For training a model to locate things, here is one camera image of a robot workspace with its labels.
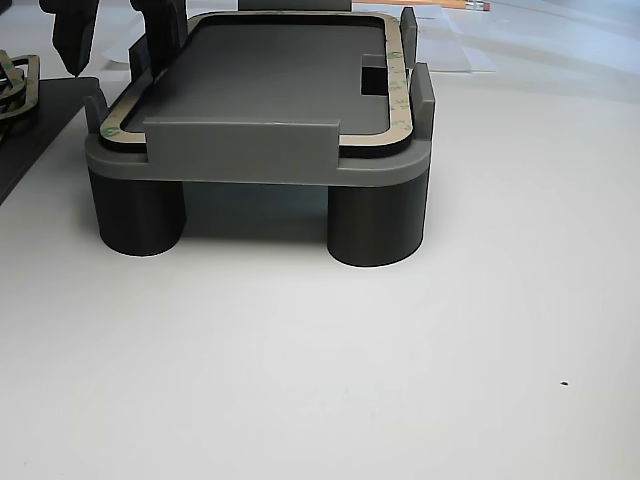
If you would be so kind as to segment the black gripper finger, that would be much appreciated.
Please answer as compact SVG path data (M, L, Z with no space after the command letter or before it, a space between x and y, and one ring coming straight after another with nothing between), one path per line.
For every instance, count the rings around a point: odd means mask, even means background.
M156 79L188 37L185 0L132 0L144 18L145 33L132 45L132 79L148 70Z
M52 42L68 73L78 77L90 61L98 0L40 0L55 16Z

